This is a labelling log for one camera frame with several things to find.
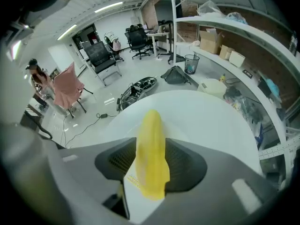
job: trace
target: woman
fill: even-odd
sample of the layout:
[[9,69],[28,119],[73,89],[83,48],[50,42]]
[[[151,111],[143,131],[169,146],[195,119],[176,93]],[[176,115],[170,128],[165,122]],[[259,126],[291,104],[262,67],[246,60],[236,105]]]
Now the woman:
[[[49,106],[51,106],[61,115],[66,116],[67,112],[60,106],[57,106],[53,103],[55,97],[53,82],[51,81],[50,77],[39,67],[38,61],[34,58],[31,59],[26,69],[30,70],[30,81],[35,90],[35,94],[40,98],[45,98],[45,101],[47,104],[49,104]],[[36,85],[41,86],[41,93],[43,95],[37,92]]]

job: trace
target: brick wall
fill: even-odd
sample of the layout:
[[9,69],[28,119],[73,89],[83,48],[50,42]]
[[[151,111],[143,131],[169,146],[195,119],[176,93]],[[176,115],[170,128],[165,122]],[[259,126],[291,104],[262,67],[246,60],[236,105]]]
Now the brick wall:
[[[154,25],[158,24],[154,7],[158,1],[159,0],[149,0],[142,9],[143,19],[147,22],[149,27],[154,27]],[[184,1],[181,6],[184,17],[197,15],[196,4]],[[231,12],[240,13],[250,26],[263,30],[281,42],[285,47],[289,46],[291,33],[271,19],[239,8],[219,8],[224,14]],[[178,23],[177,32],[187,42],[193,42],[196,40],[196,30],[197,26],[195,24],[187,22]],[[268,51],[250,40],[227,31],[224,31],[224,35],[224,45],[232,47],[237,52],[243,54],[247,58],[246,62],[251,67],[266,74],[279,87],[280,96],[283,100],[283,107],[288,108],[291,104],[293,104],[293,102],[300,96],[300,87],[284,65]]]

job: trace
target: metal shelving unit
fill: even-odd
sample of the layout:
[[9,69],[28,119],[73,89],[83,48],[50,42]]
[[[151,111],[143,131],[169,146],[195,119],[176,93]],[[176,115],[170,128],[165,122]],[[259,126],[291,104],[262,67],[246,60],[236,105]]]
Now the metal shelving unit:
[[[280,42],[271,37],[270,35],[252,27],[249,25],[245,25],[236,21],[227,20],[224,18],[203,18],[199,16],[195,17],[184,17],[177,18],[176,16],[176,4],[175,0],[172,1],[173,8],[173,20],[174,20],[174,64],[176,63],[176,55],[177,55],[177,46],[185,45],[185,43],[177,42],[177,23],[186,22],[186,23],[194,23],[201,26],[206,27],[214,27],[222,30],[227,30],[237,35],[240,35],[244,38],[251,40],[252,42],[258,44],[260,47],[269,51],[272,55],[274,55],[295,77],[298,84],[300,84],[300,62],[290,53],[288,49],[286,49]],[[199,4],[203,4],[208,0],[188,0]],[[259,14],[262,14],[275,22],[281,24],[286,27],[288,30],[289,24],[281,14],[280,10],[276,6],[276,4],[272,0],[212,0],[219,6],[227,6],[227,7],[235,7],[242,8],[246,10],[250,10]],[[239,78],[257,97],[257,99],[262,103],[266,112],[270,116],[271,121],[276,129],[278,137],[280,139],[280,144],[271,148],[280,150],[279,153],[274,153],[273,150],[267,149],[260,151],[260,160],[268,158],[268,156],[280,156],[284,155],[285,158],[285,173],[286,173],[286,184],[290,181],[291,171],[292,171],[292,159],[291,151],[295,151],[300,147],[300,131],[293,131],[292,135],[286,133],[287,129],[285,126],[285,121],[281,121],[276,113],[275,107],[269,102],[266,96],[262,93],[262,91],[257,87],[251,79],[249,79],[246,75],[242,73],[238,68],[234,67],[228,61],[222,60],[219,56],[211,54],[207,51],[200,49],[199,47],[190,47],[195,53],[198,53],[206,58],[214,61],[215,63],[223,66],[237,78]]]

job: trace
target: black bag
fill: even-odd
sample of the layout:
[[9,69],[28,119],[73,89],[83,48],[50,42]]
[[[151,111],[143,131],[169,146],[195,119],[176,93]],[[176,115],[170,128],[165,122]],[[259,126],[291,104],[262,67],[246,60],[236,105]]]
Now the black bag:
[[174,66],[170,68],[165,74],[161,75],[160,77],[164,78],[168,84],[179,84],[179,83],[191,84],[188,81],[186,74],[178,66]]

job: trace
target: trash can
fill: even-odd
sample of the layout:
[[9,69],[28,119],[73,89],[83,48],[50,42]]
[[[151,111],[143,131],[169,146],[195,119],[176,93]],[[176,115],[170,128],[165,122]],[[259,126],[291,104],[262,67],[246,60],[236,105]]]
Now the trash can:
[[196,72],[198,62],[199,62],[199,57],[193,54],[188,54],[185,56],[185,64],[184,64],[184,71],[187,74],[194,74]]

